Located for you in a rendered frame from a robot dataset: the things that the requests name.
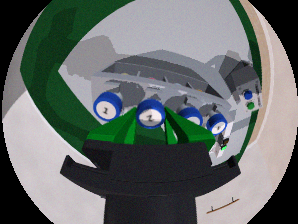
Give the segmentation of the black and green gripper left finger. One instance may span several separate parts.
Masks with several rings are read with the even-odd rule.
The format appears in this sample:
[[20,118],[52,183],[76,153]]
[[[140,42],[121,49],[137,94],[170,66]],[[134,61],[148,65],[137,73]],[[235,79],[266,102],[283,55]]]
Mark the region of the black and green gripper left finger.
[[[136,110],[137,107],[133,107],[122,116],[91,130],[86,139],[135,144],[137,129]],[[127,136],[124,140],[126,133]]]

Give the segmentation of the blue screw cap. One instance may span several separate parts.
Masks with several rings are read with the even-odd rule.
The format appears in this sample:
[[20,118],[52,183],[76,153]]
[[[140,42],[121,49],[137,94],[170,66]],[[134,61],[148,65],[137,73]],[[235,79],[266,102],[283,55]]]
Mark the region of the blue screw cap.
[[203,124],[203,118],[200,114],[200,112],[198,111],[198,109],[194,108],[194,107],[187,107],[182,109],[178,115],[192,121],[195,122],[196,124],[202,126]]
[[208,119],[206,127],[208,130],[212,131],[213,135],[215,136],[225,130],[227,127],[227,120],[222,114],[217,113]]
[[120,116],[122,106],[122,101],[116,94],[104,92],[95,100],[93,110],[97,117],[109,122]]
[[137,123],[147,129],[160,127],[165,122],[165,109],[161,102],[146,99],[139,103],[136,110]]

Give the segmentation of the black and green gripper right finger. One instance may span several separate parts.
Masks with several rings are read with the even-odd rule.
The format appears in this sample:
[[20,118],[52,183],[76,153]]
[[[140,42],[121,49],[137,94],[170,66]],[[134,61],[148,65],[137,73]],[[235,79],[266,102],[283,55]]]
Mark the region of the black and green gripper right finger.
[[[210,130],[176,114],[168,107],[164,107],[164,109],[166,144],[204,142],[208,152],[211,150],[216,140]],[[177,140],[173,131],[177,136]]]

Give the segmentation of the white four-tube rack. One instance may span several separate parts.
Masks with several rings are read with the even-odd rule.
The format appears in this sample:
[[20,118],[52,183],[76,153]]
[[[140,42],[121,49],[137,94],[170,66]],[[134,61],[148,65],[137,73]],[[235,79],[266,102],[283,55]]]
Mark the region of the white four-tube rack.
[[206,82],[162,69],[119,62],[112,62],[91,76],[91,92],[93,104],[103,92],[120,92],[123,97],[120,116],[132,107],[137,107],[144,97],[160,100],[164,107],[167,106],[174,112],[182,104],[198,108],[203,117],[204,128],[204,119],[208,112],[213,110],[226,117],[232,107]]

